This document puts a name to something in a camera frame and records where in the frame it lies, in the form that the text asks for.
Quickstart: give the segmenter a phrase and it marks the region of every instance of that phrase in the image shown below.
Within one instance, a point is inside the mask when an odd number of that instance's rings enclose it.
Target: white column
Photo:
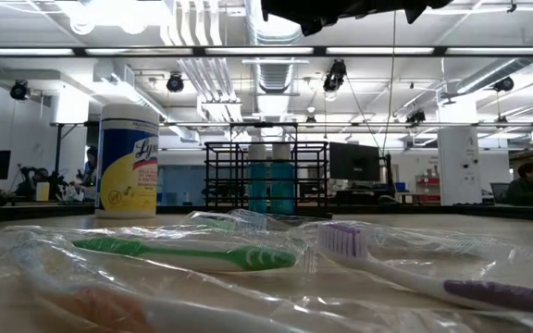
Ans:
[[[464,96],[453,105],[440,106],[438,120],[457,123],[477,122],[476,102]],[[438,144],[441,204],[482,203],[477,129],[441,128],[438,130]]]

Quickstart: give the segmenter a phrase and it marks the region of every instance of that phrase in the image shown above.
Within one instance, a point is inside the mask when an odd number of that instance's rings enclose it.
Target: lysol wipes container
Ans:
[[[147,107],[104,107],[98,144],[96,216],[155,216],[158,132],[158,114]]]

